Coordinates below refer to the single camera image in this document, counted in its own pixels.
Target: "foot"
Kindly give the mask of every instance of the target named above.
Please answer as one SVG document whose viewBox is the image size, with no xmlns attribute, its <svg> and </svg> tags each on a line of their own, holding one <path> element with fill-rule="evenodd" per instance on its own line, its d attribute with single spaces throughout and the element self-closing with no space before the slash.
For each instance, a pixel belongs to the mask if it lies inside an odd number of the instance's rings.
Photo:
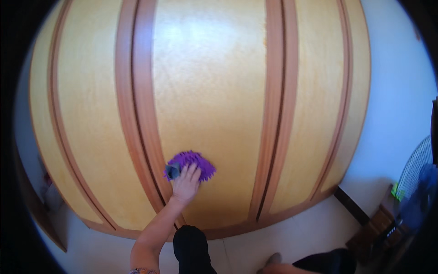
<svg viewBox="0 0 438 274">
<path fill-rule="evenodd" d="M 267 266 L 268 264 L 272 264 L 272 263 L 281 263 L 282 261 L 282 256 L 279 252 L 276 252 L 274 254 L 272 254 L 269 259 L 266 261 L 265 266 Z M 263 269 L 259 269 L 257 270 L 256 274 L 263 274 Z"/>
</svg>

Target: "wooden cabinet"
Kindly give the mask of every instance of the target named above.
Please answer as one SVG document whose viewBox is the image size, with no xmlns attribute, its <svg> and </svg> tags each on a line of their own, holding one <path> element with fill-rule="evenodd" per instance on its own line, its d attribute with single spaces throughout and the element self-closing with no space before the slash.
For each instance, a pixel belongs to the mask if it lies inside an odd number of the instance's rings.
<svg viewBox="0 0 438 274">
<path fill-rule="evenodd" d="M 39 149 L 91 228 L 135 238 L 165 163 L 217 169 L 177 221 L 222 238 L 331 195 L 358 142 L 370 52 L 359 0 L 60 1 L 34 48 Z"/>
</svg>

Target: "hand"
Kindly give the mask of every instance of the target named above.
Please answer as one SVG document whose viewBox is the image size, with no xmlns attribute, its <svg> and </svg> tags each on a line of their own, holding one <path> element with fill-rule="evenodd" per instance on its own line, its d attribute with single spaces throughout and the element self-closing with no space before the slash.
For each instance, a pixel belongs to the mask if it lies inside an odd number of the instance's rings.
<svg viewBox="0 0 438 274">
<path fill-rule="evenodd" d="M 196 168 L 196 164 L 183 167 L 181 174 L 173 182 L 172 197 L 175 197 L 185 206 L 188 205 L 198 192 L 200 176 L 201 169 Z"/>
</svg>

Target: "baseboard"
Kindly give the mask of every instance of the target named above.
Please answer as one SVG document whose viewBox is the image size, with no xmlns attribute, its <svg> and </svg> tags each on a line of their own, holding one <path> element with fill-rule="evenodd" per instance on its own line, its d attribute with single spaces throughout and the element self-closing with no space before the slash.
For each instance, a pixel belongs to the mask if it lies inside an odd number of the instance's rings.
<svg viewBox="0 0 438 274">
<path fill-rule="evenodd" d="M 338 187 L 334 195 L 362 226 L 370 221 L 368 215 L 341 188 Z"/>
</svg>

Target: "purple microfiber cloth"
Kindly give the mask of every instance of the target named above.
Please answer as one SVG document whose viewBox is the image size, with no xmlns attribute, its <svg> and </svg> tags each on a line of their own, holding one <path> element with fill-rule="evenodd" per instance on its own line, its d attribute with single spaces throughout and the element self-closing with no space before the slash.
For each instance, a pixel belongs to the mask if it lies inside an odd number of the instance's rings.
<svg viewBox="0 0 438 274">
<path fill-rule="evenodd" d="M 193 152 L 190 150 L 178 153 L 172 160 L 167 162 L 164 177 L 166 177 L 168 181 L 171 181 L 180 175 L 181 168 L 186 165 L 190 166 L 193 163 L 196 163 L 198 168 L 201 169 L 199 181 L 208 181 L 216 172 L 216 168 L 208 160 L 202 157 L 199 152 Z"/>
</svg>

